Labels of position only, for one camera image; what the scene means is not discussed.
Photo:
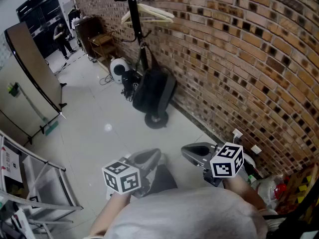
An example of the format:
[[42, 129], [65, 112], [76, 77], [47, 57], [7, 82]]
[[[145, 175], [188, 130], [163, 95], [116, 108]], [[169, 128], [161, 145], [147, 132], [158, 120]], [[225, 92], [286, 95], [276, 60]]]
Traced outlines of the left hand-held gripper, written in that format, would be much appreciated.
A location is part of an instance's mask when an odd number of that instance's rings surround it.
[[153, 148], [111, 161], [102, 167], [106, 186], [120, 195], [132, 193], [136, 198], [143, 197], [151, 188], [147, 176], [156, 168], [160, 157], [161, 150]]

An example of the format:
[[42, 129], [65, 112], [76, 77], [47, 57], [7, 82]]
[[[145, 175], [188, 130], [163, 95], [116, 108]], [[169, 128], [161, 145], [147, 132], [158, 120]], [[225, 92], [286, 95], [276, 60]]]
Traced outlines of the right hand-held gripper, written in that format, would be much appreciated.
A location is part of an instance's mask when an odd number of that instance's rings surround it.
[[183, 146], [181, 153], [190, 163], [203, 168], [203, 179], [215, 187], [223, 179], [234, 178], [245, 161], [243, 146], [230, 142], [223, 145], [191, 143]]

